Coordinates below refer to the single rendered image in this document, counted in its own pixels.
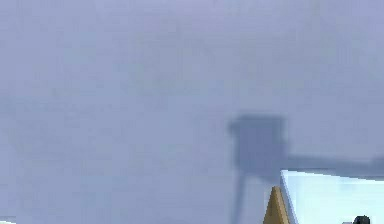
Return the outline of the white table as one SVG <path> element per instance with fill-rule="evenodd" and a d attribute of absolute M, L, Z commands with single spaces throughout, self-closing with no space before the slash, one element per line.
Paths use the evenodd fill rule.
<path fill-rule="evenodd" d="M 282 170 L 280 186 L 292 224 L 384 224 L 384 181 Z"/>

